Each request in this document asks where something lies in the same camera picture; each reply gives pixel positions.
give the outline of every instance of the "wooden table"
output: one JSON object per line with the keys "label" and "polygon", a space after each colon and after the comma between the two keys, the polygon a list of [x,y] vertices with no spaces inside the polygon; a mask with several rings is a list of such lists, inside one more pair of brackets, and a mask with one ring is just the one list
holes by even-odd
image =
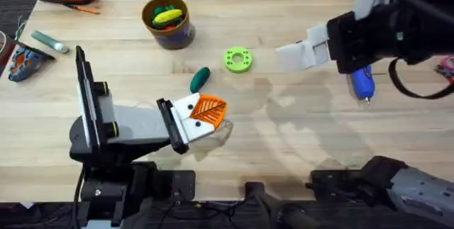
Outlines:
{"label": "wooden table", "polygon": [[[159,98],[189,95],[201,67],[212,75],[204,94],[228,103],[230,137],[213,135],[178,155],[167,147],[142,160],[163,169],[193,169],[196,198],[243,195],[245,181],[263,181],[275,196],[311,199],[304,188],[320,168],[360,168],[373,155],[404,160],[454,180],[454,96],[420,101],[400,94],[387,75],[375,75],[371,106],[358,102],[348,78],[328,63],[282,72],[275,48],[306,37],[306,29],[351,10],[353,0],[185,0],[196,27],[183,50],[160,48],[140,12],[149,0],[100,0],[95,16],[38,2],[21,41],[57,57],[20,84],[0,81],[0,201],[70,201],[80,164],[69,157],[69,129],[79,115],[74,47],[81,45],[95,79],[107,81],[118,105],[155,108]],[[61,55],[31,38],[40,30],[72,48]],[[233,74],[223,52],[250,49],[252,69]],[[437,60],[399,71],[421,93],[446,81]],[[373,66],[385,73],[388,61]]]}

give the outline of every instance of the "cup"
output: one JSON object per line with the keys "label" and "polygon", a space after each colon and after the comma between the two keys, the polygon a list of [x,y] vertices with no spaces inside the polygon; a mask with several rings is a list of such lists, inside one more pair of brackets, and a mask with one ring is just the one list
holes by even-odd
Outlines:
{"label": "cup", "polygon": [[[158,30],[153,27],[153,13],[157,7],[173,5],[184,15],[183,21],[171,30]],[[142,21],[147,29],[155,36],[156,41],[166,49],[182,49],[194,39],[195,28],[189,22],[189,11],[183,0],[151,0],[142,10]]]}

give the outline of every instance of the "yellow toy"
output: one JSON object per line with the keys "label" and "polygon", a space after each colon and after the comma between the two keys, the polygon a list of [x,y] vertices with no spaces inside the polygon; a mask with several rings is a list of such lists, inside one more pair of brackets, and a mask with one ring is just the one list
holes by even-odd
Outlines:
{"label": "yellow toy", "polygon": [[158,14],[155,17],[154,22],[156,22],[156,23],[165,23],[167,21],[170,21],[172,19],[180,17],[182,14],[183,13],[182,13],[182,11],[180,9],[172,9],[172,10],[169,10],[169,11],[162,12],[162,13]]}

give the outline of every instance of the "green ring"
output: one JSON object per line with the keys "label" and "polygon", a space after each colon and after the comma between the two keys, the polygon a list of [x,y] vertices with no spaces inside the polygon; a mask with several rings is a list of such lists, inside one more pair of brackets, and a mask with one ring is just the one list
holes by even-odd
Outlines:
{"label": "green ring", "polygon": [[[234,62],[233,57],[239,56],[242,58],[240,62]],[[250,69],[253,64],[253,55],[242,47],[229,48],[224,53],[224,66],[233,73],[243,73]]]}

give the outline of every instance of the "gray marker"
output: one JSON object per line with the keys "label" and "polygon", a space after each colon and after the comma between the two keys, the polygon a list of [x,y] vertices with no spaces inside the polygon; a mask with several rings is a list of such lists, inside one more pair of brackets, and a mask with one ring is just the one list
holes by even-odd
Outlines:
{"label": "gray marker", "polygon": [[34,37],[37,41],[40,41],[49,47],[51,47],[53,50],[56,50],[61,53],[67,53],[70,49],[63,45],[60,41],[56,41],[55,39],[49,37],[48,35],[45,35],[37,30],[33,31],[31,33],[31,36]]}

